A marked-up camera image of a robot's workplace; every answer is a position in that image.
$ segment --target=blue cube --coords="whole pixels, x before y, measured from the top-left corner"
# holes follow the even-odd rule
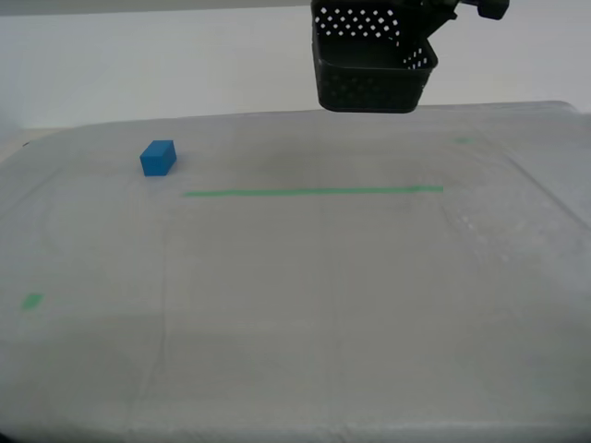
[[[172,140],[155,140],[139,156],[144,175],[167,175],[176,162],[175,143]]]

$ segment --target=white wall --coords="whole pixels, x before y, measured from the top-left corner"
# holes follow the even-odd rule
[[[305,6],[309,0],[2,0],[0,16]]]
[[[0,113],[0,144],[12,138],[19,130],[20,127],[11,117]]]
[[[591,1],[471,6],[431,42],[424,104],[591,111]],[[25,127],[318,107],[305,6],[0,18],[0,114]]]

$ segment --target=green tape line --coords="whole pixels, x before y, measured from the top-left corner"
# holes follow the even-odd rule
[[[418,194],[443,192],[443,186],[408,187],[322,187],[317,189],[227,189],[224,191],[191,191],[183,197],[297,197],[353,194]]]

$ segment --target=green tape piece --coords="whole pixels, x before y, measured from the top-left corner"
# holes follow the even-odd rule
[[[224,191],[191,191],[183,197],[297,197],[353,194],[418,194],[443,192],[443,186],[408,187],[323,187],[317,189],[227,189]]]
[[[31,311],[43,301],[43,298],[44,295],[42,293],[30,293],[22,302],[22,310]]]

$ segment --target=black basket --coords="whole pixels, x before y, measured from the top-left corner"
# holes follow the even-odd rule
[[[320,104],[336,112],[410,113],[438,59],[420,13],[390,1],[314,0]]]

